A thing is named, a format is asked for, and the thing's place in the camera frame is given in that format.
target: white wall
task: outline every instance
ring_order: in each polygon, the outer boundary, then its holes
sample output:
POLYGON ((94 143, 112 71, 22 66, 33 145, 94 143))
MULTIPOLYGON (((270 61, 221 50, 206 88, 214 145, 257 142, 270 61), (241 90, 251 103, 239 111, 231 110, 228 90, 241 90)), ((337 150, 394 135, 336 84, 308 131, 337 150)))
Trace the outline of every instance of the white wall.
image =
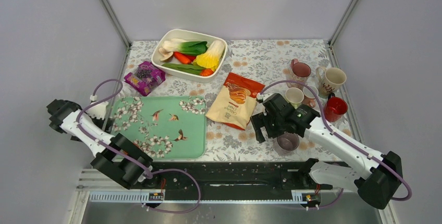
POLYGON ((402 157, 401 224, 442 220, 441 1, 361 0, 335 46, 367 144, 402 157))
POLYGON ((99 0, 0 0, 0 10, 0 223, 60 224, 92 157, 48 126, 46 105, 86 105, 125 48, 99 0))
POLYGON ((350 0, 109 0, 131 40, 181 28, 225 39, 328 39, 350 0))

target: plastic food container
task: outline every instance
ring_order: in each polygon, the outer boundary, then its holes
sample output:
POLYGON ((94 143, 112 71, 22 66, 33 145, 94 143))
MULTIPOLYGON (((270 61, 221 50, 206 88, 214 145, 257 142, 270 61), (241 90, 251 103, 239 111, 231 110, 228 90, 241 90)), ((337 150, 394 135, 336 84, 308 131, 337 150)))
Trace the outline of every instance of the plastic food container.
MULTIPOLYGON (((220 67, 223 65, 224 59, 226 58, 226 53, 227 53, 227 43, 226 43, 226 41, 224 41, 221 38, 217 38, 215 36, 206 35, 206 34, 202 34, 202 33, 193 32, 193 31, 188 31, 188 30, 175 29, 175 30, 171 30, 171 31, 167 32, 164 35, 164 37, 159 41, 157 47, 155 48, 154 53, 152 54, 152 63, 153 63, 153 65, 158 67, 158 69, 161 69, 162 71, 166 72, 167 74, 171 74, 173 76, 181 77, 181 78, 184 78, 187 80, 207 83, 207 82, 211 82, 213 79, 215 79, 216 74, 218 74, 220 67), (181 39, 184 39, 187 41, 207 41, 207 46, 210 46, 210 44, 214 40, 220 40, 224 44, 224 53, 219 61, 218 68, 215 70, 215 72, 212 75, 210 75, 208 77, 202 77, 202 76, 198 76, 195 74, 189 74, 189 73, 185 73, 182 71, 178 71, 175 69, 170 69, 170 68, 166 68, 166 67, 161 66, 165 62, 160 61, 161 57, 163 57, 163 56, 158 52, 158 49, 163 45, 164 41, 170 40, 172 38, 181 38, 181 39)), ((180 62, 176 58, 173 58, 172 61, 170 61, 169 63, 179 64, 180 62)))

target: mug handle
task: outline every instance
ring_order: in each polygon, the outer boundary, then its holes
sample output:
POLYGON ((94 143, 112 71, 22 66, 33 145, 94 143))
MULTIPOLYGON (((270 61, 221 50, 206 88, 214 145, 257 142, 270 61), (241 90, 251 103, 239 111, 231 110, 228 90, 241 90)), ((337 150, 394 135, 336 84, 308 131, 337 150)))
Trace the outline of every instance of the mug handle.
POLYGON ((290 62, 290 67, 293 68, 293 65, 296 64, 296 63, 299 63, 299 60, 298 60, 297 58, 293 59, 293 60, 290 62))
POLYGON ((332 93, 330 93, 329 95, 328 95, 328 98, 327 98, 327 100, 330 100, 330 98, 332 98, 332 97, 334 97, 335 96, 335 94, 332 92, 332 93))
POLYGON ((309 101, 309 106, 312 107, 312 108, 316 107, 315 99, 311 99, 311 100, 309 101))
POLYGON ((316 77, 318 78, 319 83, 321 83, 323 77, 321 77, 321 75, 319 74, 319 69, 322 69, 322 71, 324 72, 324 75, 325 75, 325 72, 327 71, 327 68, 325 68, 324 66, 319 66, 319 67, 316 68, 316 77))

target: white mug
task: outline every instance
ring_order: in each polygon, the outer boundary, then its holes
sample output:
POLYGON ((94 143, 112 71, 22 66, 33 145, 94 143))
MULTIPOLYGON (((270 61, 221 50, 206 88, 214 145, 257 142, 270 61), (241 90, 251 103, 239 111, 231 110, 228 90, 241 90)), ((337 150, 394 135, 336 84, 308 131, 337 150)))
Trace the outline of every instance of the white mug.
POLYGON ((299 88, 289 88, 286 91, 286 100, 294 107, 297 108, 304 100, 304 93, 299 88))
POLYGON ((347 76, 341 69, 327 69, 323 66, 319 66, 316 68, 316 76, 319 80, 319 95, 322 97, 336 92, 347 80, 347 76), (319 74, 320 69, 322 69, 324 72, 324 75, 322 77, 319 74))

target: red mug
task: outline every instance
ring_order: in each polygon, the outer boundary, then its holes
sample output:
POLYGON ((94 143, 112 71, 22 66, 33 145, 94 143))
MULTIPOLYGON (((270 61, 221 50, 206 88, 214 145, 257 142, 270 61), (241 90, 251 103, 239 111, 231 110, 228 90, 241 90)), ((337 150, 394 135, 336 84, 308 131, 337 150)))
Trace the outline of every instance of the red mug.
POLYGON ((325 119, 329 122, 339 120, 348 110, 347 103, 333 93, 328 95, 328 101, 324 107, 325 119))

